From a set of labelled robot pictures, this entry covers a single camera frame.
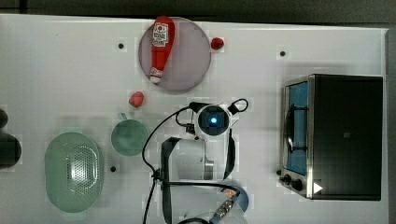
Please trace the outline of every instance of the red ketchup bottle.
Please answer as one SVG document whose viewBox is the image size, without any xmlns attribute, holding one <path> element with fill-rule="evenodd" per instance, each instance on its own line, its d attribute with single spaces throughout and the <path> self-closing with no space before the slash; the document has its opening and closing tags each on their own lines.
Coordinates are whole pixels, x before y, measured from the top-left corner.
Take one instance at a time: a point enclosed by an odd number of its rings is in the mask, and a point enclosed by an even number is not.
<svg viewBox="0 0 396 224">
<path fill-rule="evenodd" d="M 175 24 L 165 16 L 160 16 L 154 22 L 151 43 L 151 70 L 149 80 L 159 83 L 163 76 L 163 69 L 173 47 L 175 39 Z"/>
</svg>

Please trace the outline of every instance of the cable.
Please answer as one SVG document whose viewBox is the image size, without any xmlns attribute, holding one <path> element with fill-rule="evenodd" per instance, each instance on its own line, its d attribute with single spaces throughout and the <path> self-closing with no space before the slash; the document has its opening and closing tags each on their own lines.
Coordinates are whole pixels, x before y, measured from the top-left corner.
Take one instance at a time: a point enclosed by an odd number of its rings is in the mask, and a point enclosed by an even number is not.
<svg viewBox="0 0 396 224">
<path fill-rule="evenodd" d="M 155 127 L 155 129 L 154 129 L 154 130 L 151 132 L 151 134 L 148 136 L 148 140 L 146 140 L 145 145 L 143 145 L 143 150 L 142 150 L 143 162 L 151 169 L 151 171 L 152 171 L 152 173 L 153 173 L 153 175 L 151 176 L 151 177 L 153 177 L 152 186 L 151 186 L 151 190 L 150 190 L 150 192 L 149 192 L 148 202 L 147 202 L 147 204 L 146 204 L 145 215 L 143 216 L 143 224 L 146 224 L 146 221 L 147 221 L 148 212 L 149 212 L 149 204 L 150 204 L 150 202 L 151 202 L 152 194 L 153 194 L 154 189 L 155 189 L 155 181 L 157 180 L 158 175 L 159 175 L 159 174 L 158 174 L 159 172 L 157 172 L 157 171 L 154 169 L 154 167 L 146 160 L 146 157 L 145 157 L 146 147 L 147 147 L 147 145 L 148 145 L 148 143 L 149 143 L 149 140 L 151 139 L 152 135 L 154 135 L 154 133 L 155 133 L 155 132 L 156 132 L 167 120 L 169 120 L 170 118 L 172 118 L 174 115 L 180 113 L 181 111 L 187 110 L 187 109 L 189 109 L 189 107 L 188 107 L 188 106 L 185 106 L 185 107 L 179 109 L 177 112 L 175 112 L 175 113 L 171 114 L 170 116 L 168 116 L 166 119 L 164 119 L 160 124 L 157 125 L 157 127 Z"/>
<path fill-rule="evenodd" d="M 175 113 L 169 115 L 169 116 L 168 116 L 166 119 L 164 119 L 160 124 L 158 124 L 157 127 L 155 127 L 155 129 L 154 129 L 154 130 L 151 132 L 151 134 L 148 136 L 148 140 L 146 140 L 146 143 L 145 143 L 145 145 L 143 146 L 142 158 L 143 158 L 143 162 L 151 169 L 152 173 L 155 173 L 155 169 L 154 169 L 154 167 L 146 160 L 146 157 L 145 157 L 146 147 L 147 147 L 147 145 L 148 145 L 148 143 L 149 143 L 150 138 L 152 137 L 152 135 L 154 135 L 154 133 L 155 133 L 155 132 L 156 132 L 167 120 L 169 120 L 170 118 L 172 118 L 174 115 L 180 113 L 181 111 L 187 110 L 187 109 L 189 109 L 189 107 L 188 107 L 188 106 L 185 106 L 185 107 L 179 109 L 177 112 L 175 112 Z"/>
<path fill-rule="evenodd" d="M 248 100 L 245 98 L 241 98 L 239 100 L 236 100 L 234 102 L 232 102 L 232 105 L 235 105 L 236 103 L 240 102 L 240 101 L 244 101 L 245 103 L 247 103 L 247 105 L 245 106 L 245 108 L 243 110 L 238 110 L 238 112 L 245 112 L 248 109 Z"/>
<path fill-rule="evenodd" d="M 204 220 L 204 219 L 202 219 L 200 217 L 192 217 L 192 218 L 189 218 L 189 219 L 185 219 L 185 220 L 179 222 L 178 224 L 187 224 L 187 223 L 192 223 L 192 222 L 198 222 L 198 223 L 201 223 L 201 224 L 210 224 L 209 222 L 207 222 L 206 220 Z"/>
<path fill-rule="evenodd" d="M 183 124 L 183 123 L 180 123 L 180 122 L 178 121 L 178 115 L 180 114 L 180 112 L 176 114 L 176 118 L 175 118 L 176 123 L 177 123 L 178 125 L 180 125 L 181 127 L 187 128 L 187 127 L 188 127 L 188 124 Z"/>
<path fill-rule="evenodd" d="M 154 192 L 155 189 L 155 180 L 152 180 L 152 186 L 151 186 L 151 190 L 149 192 L 149 196 L 148 196 L 148 202 L 146 203 L 146 209 L 145 209 L 145 215 L 143 216 L 143 223 L 146 224 L 146 220 L 148 218 L 148 212 L 149 212 L 149 203 L 151 202 L 151 198 L 152 198 L 152 193 Z"/>
<path fill-rule="evenodd" d="M 240 102 L 240 101 L 245 101 L 247 104 L 245 106 L 245 108 L 243 110 L 240 110 L 235 104 Z M 248 100 L 241 98 L 239 100 L 236 100 L 234 102 L 231 103 L 231 105 L 228 107 L 228 110 L 234 115 L 236 113 L 241 113 L 241 112 L 245 112 L 248 109 Z"/>
</svg>

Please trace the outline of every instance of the oven door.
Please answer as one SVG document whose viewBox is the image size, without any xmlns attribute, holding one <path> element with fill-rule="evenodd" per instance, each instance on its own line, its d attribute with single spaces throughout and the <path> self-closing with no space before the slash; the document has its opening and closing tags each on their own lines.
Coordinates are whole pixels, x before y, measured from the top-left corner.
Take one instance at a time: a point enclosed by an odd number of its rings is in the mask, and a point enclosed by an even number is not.
<svg viewBox="0 0 396 224">
<path fill-rule="evenodd" d="M 284 168 L 306 175 L 308 82 L 285 88 Z"/>
<path fill-rule="evenodd" d="M 296 193 L 310 198 L 309 181 L 309 122 L 308 99 L 310 81 L 308 77 L 287 83 L 283 95 L 283 171 L 280 175 L 282 185 Z"/>
</svg>

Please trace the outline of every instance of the black cable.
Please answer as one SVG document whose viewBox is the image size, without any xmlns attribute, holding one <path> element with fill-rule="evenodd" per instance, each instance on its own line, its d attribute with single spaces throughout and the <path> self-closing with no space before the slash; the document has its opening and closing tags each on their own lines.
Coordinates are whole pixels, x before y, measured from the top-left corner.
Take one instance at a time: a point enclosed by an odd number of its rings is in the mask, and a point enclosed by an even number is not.
<svg viewBox="0 0 396 224">
<path fill-rule="evenodd" d="M 169 115 L 169 116 L 168 116 L 166 119 L 164 119 L 159 125 L 157 125 L 157 127 L 155 127 L 155 129 L 154 129 L 154 130 L 151 132 L 151 134 L 148 136 L 148 140 L 146 140 L 146 143 L 145 143 L 145 145 L 143 146 L 142 158 L 143 158 L 143 162 L 151 169 L 152 173 L 155 173 L 155 169 L 154 169 L 154 167 L 146 160 L 146 157 L 145 157 L 146 146 L 147 146 L 148 143 L 149 143 L 149 139 L 150 139 L 150 138 L 152 137 L 152 135 L 154 135 L 154 133 L 161 127 L 161 125 L 163 125 L 167 120 L 169 120 L 170 118 L 172 118 L 174 115 L 180 113 L 181 111 L 187 110 L 187 109 L 189 109 L 189 107 L 188 107 L 188 106 L 185 106 L 185 107 L 179 109 L 177 112 L 175 112 L 175 113 Z"/>
<path fill-rule="evenodd" d="M 180 112 L 176 114 L 176 118 L 175 118 L 176 123 L 177 123 L 178 125 L 180 125 L 181 127 L 187 128 L 187 126 L 188 126 L 187 124 L 183 124 L 183 123 L 180 123 L 180 122 L 178 121 L 178 115 L 180 114 Z"/>
<path fill-rule="evenodd" d="M 154 189 L 155 189 L 155 179 L 152 180 L 152 186 L 148 196 L 148 203 L 146 203 L 145 215 L 143 216 L 143 223 L 145 224 L 146 224 L 146 220 L 148 219 L 149 203 L 151 202 L 152 193 L 154 192 Z"/>
<path fill-rule="evenodd" d="M 246 105 L 246 107 L 245 107 L 243 110 L 238 109 L 238 113 L 240 113 L 240 112 L 245 112 L 245 111 L 248 109 L 248 100 L 247 100 L 247 99 L 244 99 L 244 98 L 241 98 L 241 99 L 239 99 L 239 100 L 236 100 L 236 101 L 232 102 L 231 105 L 235 105 L 236 103 L 238 103 L 238 102 L 240 102 L 240 101 L 246 102 L 247 105 Z"/>
<path fill-rule="evenodd" d="M 155 127 L 155 129 L 154 129 L 154 130 L 151 132 L 151 134 L 148 136 L 148 140 L 146 140 L 146 143 L 145 143 L 145 145 L 143 146 L 143 149 L 142 149 L 142 158 L 143 158 L 143 162 L 151 169 L 151 171 L 152 171 L 152 173 L 153 173 L 153 175 L 152 175 L 152 177 L 153 177 L 152 186 L 151 186 L 151 190 L 150 190 L 150 192 L 149 192 L 148 202 L 147 202 L 147 204 L 146 204 L 145 215 L 143 216 L 143 224 L 146 224 L 146 220 L 147 220 L 148 212 L 149 212 L 149 204 L 150 204 L 150 202 L 151 202 L 152 194 L 153 194 L 154 189 L 155 189 L 155 181 L 156 181 L 157 178 L 158 178 L 158 174 L 157 174 L 157 172 L 155 171 L 154 167 L 146 160 L 146 157 L 145 157 L 146 147 L 147 147 L 147 145 L 148 145 L 148 143 L 149 143 L 149 140 L 150 140 L 150 138 L 152 137 L 152 135 L 154 135 L 154 133 L 155 133 L 155 132 L 156 132 L 167 120 L 169 120 L 170 118 L 172 118 L 174 115 L 180 113 L 181 111 L 187 110 L 187 109 L 189 109 L 188 106 L 185 106 L 185 107 L 179 109 L 177 112 L 171 114 L 171 115 L 168 116 L 166 119 L 164 119 L 160 124 L 158 124 L 157 127 Z"/>
<path fill-rule="evenodd" d="M 206 221 L 206 220 L 204 220 L 204 219 L 202 219 L 200 217 L 192 217 L 192 218 L 189 218 L 189 219 L 185 219 L 185 220 L 179 222 L 178 224 L 187 224 L 187 223 L 192 223 L 192 222 L 195 222 L 195 223 L 198 222 L 198 223 L 201 223 L 201 224 L 209 224 L 208 221 Z"/>
</svg>

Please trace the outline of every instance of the table surface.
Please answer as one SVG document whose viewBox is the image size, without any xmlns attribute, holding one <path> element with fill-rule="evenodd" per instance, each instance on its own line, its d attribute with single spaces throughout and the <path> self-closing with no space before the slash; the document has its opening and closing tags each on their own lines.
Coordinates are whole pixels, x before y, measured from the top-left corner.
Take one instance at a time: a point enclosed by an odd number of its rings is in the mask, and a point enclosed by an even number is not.
<svg viewBox="0 0 396 224">
<path fill-rule="evenodd" d="M 141 223 L 150 173 L 140 156 L 123 157 L 111 146 L 118 113 L 152 130 L 191 101 L 218 104 L 241 97 L 250 107 L 233 127 L 238 161 L 232 179 L 250 197 L 248 223 L 388 223 L 386 114 L 380 202 L 309 201 L 280 186 L 275 174 L 282 83 L 313 73 L 385 77 L 386 30 L 197 22 L 209 37 L 223 37 L 225 47 L 213 53 L 200 85 L 171 92 L 150 84 L 139 67 L 138 43 L 152 23 L 0 15 L 0 108 L 9 116 L 4 131 L 22 145 L 18 164 L 0 172 L 1 223 Z M 146 96 L 137 109 L 127 104 L 134 91 Z M 47 146 L 67 130 L 91 137 L 106 169 L 102 195 L 73 216 L 53 206 L 45 191 Z M 157 148 L 166 138 L 184 135 L 166 122 L 148 145 L 149 160 L 158 163 Z M 113 165 L 117 172 L 110 173 Z M 157 188 L 150 223 L 163 223 L 160 195 Z"/>
</svg>

